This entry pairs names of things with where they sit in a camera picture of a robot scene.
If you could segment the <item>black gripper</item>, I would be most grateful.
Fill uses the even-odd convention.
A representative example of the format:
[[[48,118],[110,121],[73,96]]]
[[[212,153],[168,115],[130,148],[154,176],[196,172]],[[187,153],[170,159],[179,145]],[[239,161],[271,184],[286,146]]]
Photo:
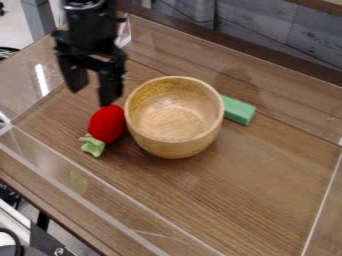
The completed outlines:
[[[99,73],[100,106],[108,106],[122,97],[127,54],[115,45],[118,25],[126,21],[118,16],[116,0],[63,0],[68,29],[56,31],[55,51],[64,81],[72,93],[88,83],[85,67],[110,69]]]

